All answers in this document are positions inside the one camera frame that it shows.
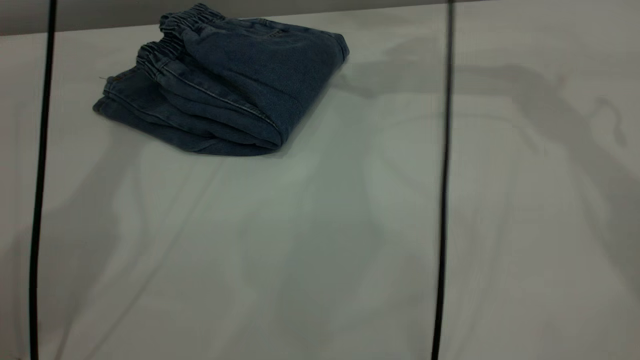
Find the elastic waistband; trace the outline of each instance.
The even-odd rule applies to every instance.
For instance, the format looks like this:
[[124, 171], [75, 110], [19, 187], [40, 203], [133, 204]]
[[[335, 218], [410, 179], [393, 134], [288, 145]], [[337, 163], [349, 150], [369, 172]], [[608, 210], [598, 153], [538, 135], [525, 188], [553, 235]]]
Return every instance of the elastic waistband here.
[[212, 22], [225, 20], [221, 13], [211, 10], [204, 4], [193, 5], [192, 8], [179, 13], [166, 13], [160, 18], [160, 30], [163, 33], [175, 31], [180, 28], [194, 30], [200, 24], [210, 24]]
[[203, 24], [211, 24], [225, 20], [221, 13], [211, 10], [204, 4], [196, 4], [179, 13], [167, 13], [160, 18], [160, 30], [164, 37], [157, 42], [150, 42], [138, 51], [136, 64], [150, 78], [155, 79], [159, 71], [169, 62], [184, 52], [182, 32], [184, 29], [196, 30]]

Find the gray wall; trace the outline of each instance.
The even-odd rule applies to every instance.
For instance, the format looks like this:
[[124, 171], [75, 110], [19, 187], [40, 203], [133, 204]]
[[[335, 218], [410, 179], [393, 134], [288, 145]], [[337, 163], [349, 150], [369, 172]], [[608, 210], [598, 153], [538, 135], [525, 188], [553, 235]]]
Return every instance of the gray wall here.
[[[58, 0], [58, 31], [156, 24], [198, 0]], [[200, 0], [231, 17], [444, 3], [445, 0]], [[46, 31], [48, 0], [0, 0], [0, 35]]]

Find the white table surface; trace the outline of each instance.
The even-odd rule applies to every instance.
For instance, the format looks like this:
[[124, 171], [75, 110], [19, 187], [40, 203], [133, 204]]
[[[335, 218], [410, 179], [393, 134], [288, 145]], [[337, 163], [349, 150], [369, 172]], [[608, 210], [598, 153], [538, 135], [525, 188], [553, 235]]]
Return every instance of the white table surface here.
[[[444, 359], [640, 357], [640, 8], [584, 3], [458, 5]], [[445, 6], [273, 19], [351, 56], [257, 158], [91, 111], [156, 26], [57, 35], [44, 359], [429, 358]], [[44, 44], [0, 37], [0, 356], [27, 336]]]

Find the black cord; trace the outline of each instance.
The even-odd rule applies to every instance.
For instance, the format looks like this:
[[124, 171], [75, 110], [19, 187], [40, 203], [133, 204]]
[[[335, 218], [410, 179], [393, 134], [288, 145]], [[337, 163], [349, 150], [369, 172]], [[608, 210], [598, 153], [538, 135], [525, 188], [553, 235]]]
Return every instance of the black cord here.
[[49, 129], [49, 103], [53, 73], [53, 43], [56, 35], [57, 0], [49, 0], [49, 24], [47, 26], [47, 59], [44, 68], [42, 112], [40, 114], [40, 144], [38, 146], [38, 174], [33, 204], [31, 254], [29, 257], [29, 350], [31, 360], [38, 360], [38, 255], [40, 252], [40, 221], [44, 197], [44, 170], [47, 163], [47, 130]]
[[444, 310], [445, 273], [447, 271], [447, 213], [449, 201], [449, 162], [451, 150], [451, 104], [453, 98], [453, 38], [455, 20], [455, 0], [447, 0], [447, 64], [445, 79], [444, 108], [444, 151], [442, 159], [442, 184], [440, 192], [440, 252], [438, 262], [438, 293], [436, 298], [436, 316], [433, 324], [433, 342], [431, 360], [440, 356], [440, 338], [442, 336], [442, 312]]

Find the blue denim jeans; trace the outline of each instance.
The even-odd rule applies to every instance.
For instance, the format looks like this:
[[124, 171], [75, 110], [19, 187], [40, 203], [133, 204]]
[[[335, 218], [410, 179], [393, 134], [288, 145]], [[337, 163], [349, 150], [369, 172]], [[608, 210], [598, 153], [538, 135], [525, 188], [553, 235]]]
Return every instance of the blue denim jeans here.
[[163, 15], [160, 29], [93, 109], [204, 154], [279, 149], [349, 54], [340, 34], [228, 19], [202, 4]]

